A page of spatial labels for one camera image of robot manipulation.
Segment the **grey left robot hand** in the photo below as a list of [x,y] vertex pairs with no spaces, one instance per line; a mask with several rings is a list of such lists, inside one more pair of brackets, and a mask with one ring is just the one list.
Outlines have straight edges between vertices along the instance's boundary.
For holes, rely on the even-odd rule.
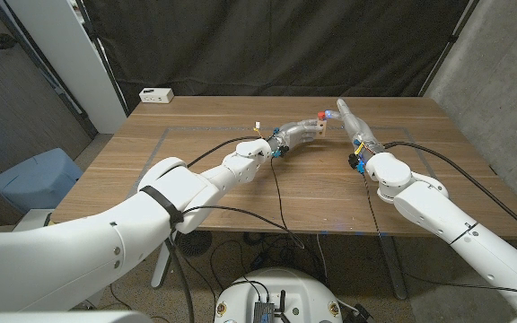
[[296,145],[313,141],[321,130],[317,119],[290,122],[279,127],[267,142],[274,157],[284,156]]

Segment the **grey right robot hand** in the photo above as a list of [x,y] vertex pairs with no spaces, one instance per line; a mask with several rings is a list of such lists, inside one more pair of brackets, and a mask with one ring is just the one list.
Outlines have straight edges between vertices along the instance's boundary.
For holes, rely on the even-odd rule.
[[364,173],[365,164],[376,154],[384,153],[384,146],[376,139],[370,127],[347,106],[343,99],[337,100],[338,111],[327,109],[326,119],[340,120],[344,124],[349,142],[355,152],[349,156],[349,164],[354,170]]

